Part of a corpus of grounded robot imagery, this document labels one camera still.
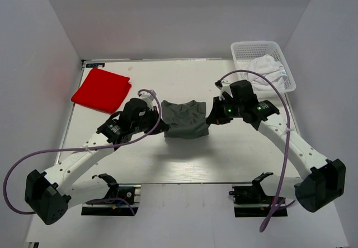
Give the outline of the white t-shirt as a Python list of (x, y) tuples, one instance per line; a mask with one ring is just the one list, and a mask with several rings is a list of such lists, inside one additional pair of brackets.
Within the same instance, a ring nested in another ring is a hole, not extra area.
[[(277, 90), (285, 89), (285, 81), (288, 76), (283, 64), (275, 61), (270, 55), (264, 55), (253, 59), (243, 70), (256, 72), (267, 78)], [(272, 87), (261, 77), (247, 72), (240, 72), (243, 79), (248, 80), (255, 91), (273, 91)]]

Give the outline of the dark green t-shirt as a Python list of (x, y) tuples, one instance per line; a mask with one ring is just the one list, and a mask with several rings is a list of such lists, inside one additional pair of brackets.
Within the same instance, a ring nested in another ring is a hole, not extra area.
[(161, 102), (162, 119), (168, 125), (166, 138), (196, 139), (209, 135), (206, 102), (195, 100), (184, 104)]

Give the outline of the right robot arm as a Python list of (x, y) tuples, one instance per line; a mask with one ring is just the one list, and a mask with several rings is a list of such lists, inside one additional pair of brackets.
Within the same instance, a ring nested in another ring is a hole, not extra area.
[(223, 125), (235, 118), (269, 139), (296, 168), (299, 178), (287, 177), (280, 197), (292, 198), (309, 212), (316, 212), (340, 197), (345, 188), (346, 166), (329, 160), (316, 151), (289, 124), (270, 101), (259, 101), (246, 80), (228, 83), (216, 81), (220, 94), (213, 98), (213, 107), (206, 118), (208, 125)]

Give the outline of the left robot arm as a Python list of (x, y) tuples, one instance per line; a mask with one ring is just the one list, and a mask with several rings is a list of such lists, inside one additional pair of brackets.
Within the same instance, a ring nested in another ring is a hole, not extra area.
[(44, 172), (33, 170), (28, 174), (25, 201), (46, 225), (55, 223), (76, 205), (111, 203), (117, 199), (119, 184), (112, 176), (103, 173), (86, 181), (79, 178), (119, 147), (129, 144), (133, 135), (155, 135), (168, 129), (159, 108), (153, 105), (156, 100), (149, 94), (130, 99), (123, 111), (111, 115), (97, 128), (82, 151), (71, 153)]

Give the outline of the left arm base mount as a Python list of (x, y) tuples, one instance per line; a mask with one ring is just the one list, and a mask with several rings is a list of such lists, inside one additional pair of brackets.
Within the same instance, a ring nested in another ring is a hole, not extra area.
[(112, 176), (100, 174), (92, 176), (92, 180), (102, 180), (108, 190), (100, 199), (91, 200), (91, 204), (83, 204), (82, 216), (135, 216), (140, 204), (141, 185), (119, 184)]

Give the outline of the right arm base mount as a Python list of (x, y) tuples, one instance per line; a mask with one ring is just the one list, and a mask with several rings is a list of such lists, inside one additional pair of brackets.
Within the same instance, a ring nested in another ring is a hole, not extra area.
[(236, 218), (264, 218), (273, 206), (280, 178), (264, 172), (250, 183), (235, 184), (228, 192)]

